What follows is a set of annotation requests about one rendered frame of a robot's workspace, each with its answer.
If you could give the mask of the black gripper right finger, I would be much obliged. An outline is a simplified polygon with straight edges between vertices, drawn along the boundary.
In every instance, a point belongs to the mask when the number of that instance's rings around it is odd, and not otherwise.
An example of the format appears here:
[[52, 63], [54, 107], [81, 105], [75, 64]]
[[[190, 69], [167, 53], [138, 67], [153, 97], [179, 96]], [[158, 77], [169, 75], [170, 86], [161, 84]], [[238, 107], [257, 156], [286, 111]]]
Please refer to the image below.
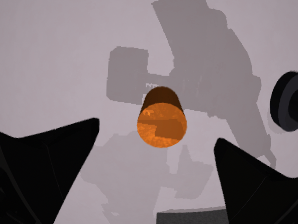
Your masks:
[[229, 224], [279, 224], [298, 204], [298, 177], [217, 139], [213, 148]]

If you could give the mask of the orange knob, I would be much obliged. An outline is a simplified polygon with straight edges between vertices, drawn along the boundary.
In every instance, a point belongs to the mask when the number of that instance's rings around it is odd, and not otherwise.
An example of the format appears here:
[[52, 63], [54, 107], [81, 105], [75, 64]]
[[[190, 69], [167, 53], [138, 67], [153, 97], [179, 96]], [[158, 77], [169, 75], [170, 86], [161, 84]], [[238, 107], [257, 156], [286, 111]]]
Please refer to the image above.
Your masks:
[[180, 143], [186, 120], [177, 93], [168, 87], [150, 89], [142, 103], [137, 128], [142, 140], [152, 147], [168, 148]]

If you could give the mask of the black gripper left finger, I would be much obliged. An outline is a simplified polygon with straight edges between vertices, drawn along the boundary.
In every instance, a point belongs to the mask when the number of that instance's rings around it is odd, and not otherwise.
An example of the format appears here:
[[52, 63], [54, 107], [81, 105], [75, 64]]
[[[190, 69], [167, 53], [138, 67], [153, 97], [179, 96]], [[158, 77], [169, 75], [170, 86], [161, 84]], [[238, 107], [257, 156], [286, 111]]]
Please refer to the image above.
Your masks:
[[97, 140], [100, 119], [77, 121], [36, 135], [0, 132], [0, 167], [36, 224], [55, 224], [57, 213]]

